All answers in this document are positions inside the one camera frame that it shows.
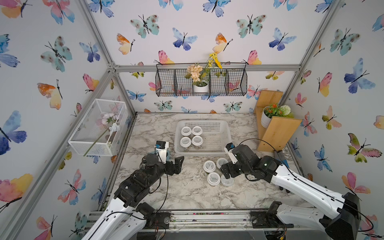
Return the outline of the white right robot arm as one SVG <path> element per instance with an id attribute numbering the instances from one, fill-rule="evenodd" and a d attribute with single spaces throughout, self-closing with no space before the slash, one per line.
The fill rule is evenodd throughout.
<path id="1" fill-rule="evenodd" d="M 248 146 L 229 143 L 225 152 L 231 161 L 220 168 L 226 179 L 252 176 L 279 186 L 313 205 L 298 208 L 273 202 L 267 212 L 285 225 L 299 225 L 326 233 L 333 240 L 355 240 L 360 228 L 360 200 L 352 193 L 328 190 L 291 171 L 283 162 L 259 158 Z"/>

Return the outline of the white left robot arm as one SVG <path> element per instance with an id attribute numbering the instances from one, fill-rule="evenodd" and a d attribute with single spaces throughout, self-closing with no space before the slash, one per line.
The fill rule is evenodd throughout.
<path id="1" fill-rule="evenodd" d="M 178 175 L 183 156 L 167 161 L 169 142 L 157 141 L 153 153 L 146 154 L 140 166 L 122 181 L 106 210 L 83 236 L 84 240 L 129 240 L 146 227 L 159 227 L 158 211 L 143 199 L 162 176 Z"/>

